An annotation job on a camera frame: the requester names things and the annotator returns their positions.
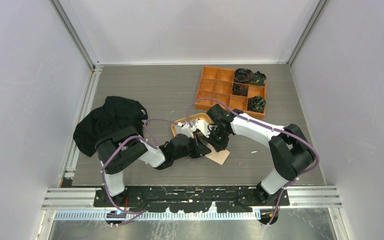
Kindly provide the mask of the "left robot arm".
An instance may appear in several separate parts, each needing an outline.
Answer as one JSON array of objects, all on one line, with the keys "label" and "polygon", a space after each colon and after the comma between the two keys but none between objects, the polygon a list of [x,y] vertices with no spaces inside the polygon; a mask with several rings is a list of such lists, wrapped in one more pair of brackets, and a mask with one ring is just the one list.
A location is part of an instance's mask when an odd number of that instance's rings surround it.
[{"label": "left robot arm", "polygon": [[180,133],[163,145],[156,146],[140,136],[133,127],[100,139],[95,144],[95,150],[101,162],[106,200],[115,207],[122,205],[126,199],[123,171],[136,160],[163,170],[180,158],[196,159],[211,153],[197,134],[187,136]]}]

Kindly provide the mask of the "yellow oval tray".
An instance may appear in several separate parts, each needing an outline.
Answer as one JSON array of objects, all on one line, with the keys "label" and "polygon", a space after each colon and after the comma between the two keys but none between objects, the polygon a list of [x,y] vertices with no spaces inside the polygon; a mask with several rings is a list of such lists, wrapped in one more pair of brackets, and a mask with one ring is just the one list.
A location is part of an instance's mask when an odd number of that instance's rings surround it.
[{"label": "yellow oval tray", "polygon": [[212,120],[209,118],[209,116],[205,113],[197,113],[194,115],[191,115],[189,117],[185,117],[179,120],[175,120],[174,123],[171,125],[171,131],[173,136],[175,137],[177,134],[179,134],[180,127],[182,126],[183,123],[189,123],[191,127],[194,126],[194,123],[197,120],[205,120],[209,124],[212,123]]}]

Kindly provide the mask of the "beige leather card holder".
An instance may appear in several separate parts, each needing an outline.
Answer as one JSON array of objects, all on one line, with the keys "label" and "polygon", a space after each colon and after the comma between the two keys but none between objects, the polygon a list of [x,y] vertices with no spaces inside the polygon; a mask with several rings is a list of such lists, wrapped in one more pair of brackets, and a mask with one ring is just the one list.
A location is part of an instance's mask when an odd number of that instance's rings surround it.
[{"label": "beige leather card holder", "polygon": [[221,150],[219,152],[215,151],[215,148],[209,143],[206,144],[206,147],[208,147],[211,152],[206,154],[205,157],[221,166],[224,164],[224,162],[230,155],[230,152],[228,150]]}]

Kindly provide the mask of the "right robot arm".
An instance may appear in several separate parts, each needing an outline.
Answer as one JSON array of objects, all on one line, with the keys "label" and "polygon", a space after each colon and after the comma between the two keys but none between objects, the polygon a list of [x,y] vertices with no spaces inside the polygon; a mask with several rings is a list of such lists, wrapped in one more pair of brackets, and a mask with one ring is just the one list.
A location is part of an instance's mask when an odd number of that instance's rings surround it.
[{"label": "right robot arm", "polygon": [[250,138],[270,150],[274,169],[256,186],[258,201],[263,205],[275,201],[277,192],[316,160],[314,150],[296,124],[268,124],[237,109],[225,110],[219,104],[212,106],[207,115],[213,121],[208,142],[216,151],[227,147],[230,135]]}]

